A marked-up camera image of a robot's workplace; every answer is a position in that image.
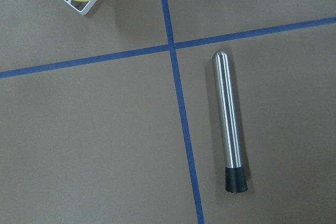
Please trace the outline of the steel muddler black tip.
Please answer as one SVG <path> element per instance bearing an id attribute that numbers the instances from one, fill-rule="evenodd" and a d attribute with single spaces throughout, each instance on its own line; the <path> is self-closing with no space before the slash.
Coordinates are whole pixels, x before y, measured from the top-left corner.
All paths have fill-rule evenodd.
<path id="1" fill-rule="evenodd" d="M 244 193 L 248 190 L 240 150 L 229 57 L 219 51 L 213 55 L 218 115 L 223 139 L 225 190 Z"/>

